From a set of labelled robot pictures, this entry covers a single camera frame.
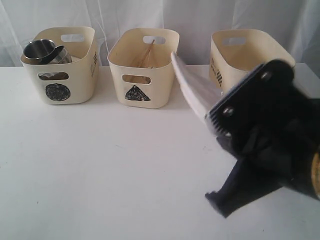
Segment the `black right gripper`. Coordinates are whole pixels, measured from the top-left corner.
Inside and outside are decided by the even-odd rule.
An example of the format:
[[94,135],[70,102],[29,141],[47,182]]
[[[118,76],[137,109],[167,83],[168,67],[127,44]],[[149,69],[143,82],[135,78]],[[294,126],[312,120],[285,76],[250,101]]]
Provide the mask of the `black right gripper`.
[[319,200],[320,148],[299,122],[288,124],[283,135],[255,126],[241,142],[235,135],[216,139],[237,159],[221,189],[205,194],[224,218],[282,187]]

